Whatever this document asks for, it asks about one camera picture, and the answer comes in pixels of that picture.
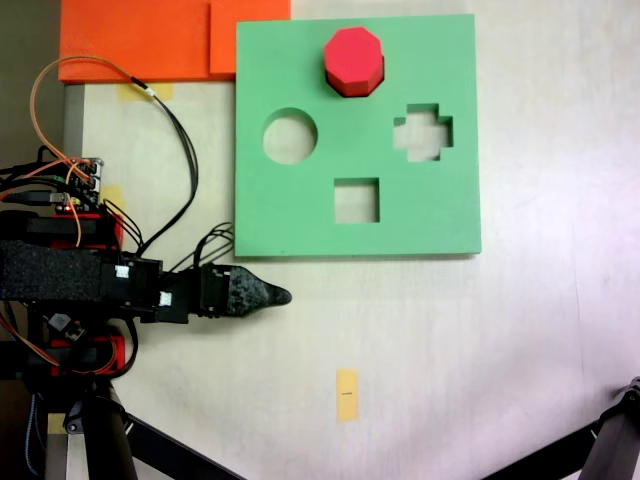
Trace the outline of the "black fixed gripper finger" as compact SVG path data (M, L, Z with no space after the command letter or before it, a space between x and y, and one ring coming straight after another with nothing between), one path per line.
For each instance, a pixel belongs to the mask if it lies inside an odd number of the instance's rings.
M229 272L228 316L245 317L259 310L284 306L291 293L265 282L244 267L232 266Z

